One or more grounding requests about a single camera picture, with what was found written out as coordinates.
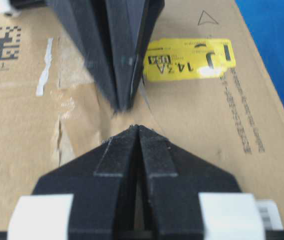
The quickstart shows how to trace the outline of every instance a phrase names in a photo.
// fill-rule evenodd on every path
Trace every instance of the cardboard surface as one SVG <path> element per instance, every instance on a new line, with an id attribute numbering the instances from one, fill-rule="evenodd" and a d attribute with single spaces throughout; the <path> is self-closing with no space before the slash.
<path id="1" fill-rule="evenodd" d="M 8 69 L 0 69 L 0 230 L 42 174 L 131 124 L 230 171 L 257 199 L 273 199 L 284 224 L 284 108 L 233 0 L 166 0 L 152 39 L 230 39 L 235 69 L 223 78 L 145 81 L 134 108 L 117 115 L 49 9 L 0 16 L 0 27 L 14 26 L 21 28 L 18 58 L 0 59 Z M 36 97 L 48 38 L 49 79 Z"/>

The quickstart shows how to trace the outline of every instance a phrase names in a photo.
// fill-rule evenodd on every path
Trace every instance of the blue surface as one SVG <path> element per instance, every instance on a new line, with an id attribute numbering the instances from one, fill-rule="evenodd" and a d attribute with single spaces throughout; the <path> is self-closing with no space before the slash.
<path id="1" fill-rule="evenodd" d="M 236 0 L 284 105 L 284 0 Z"/>

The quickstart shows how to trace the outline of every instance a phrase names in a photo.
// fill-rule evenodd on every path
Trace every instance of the yellow label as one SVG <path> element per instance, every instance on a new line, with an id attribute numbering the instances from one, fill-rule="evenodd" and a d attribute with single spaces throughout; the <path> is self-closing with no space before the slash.
<path id="1" fill-rule="evenodd" d="M 235 66 L 229 39 L 163 38 L 148 45 L 144 75 L 151 82 L 219 78 Z"/>

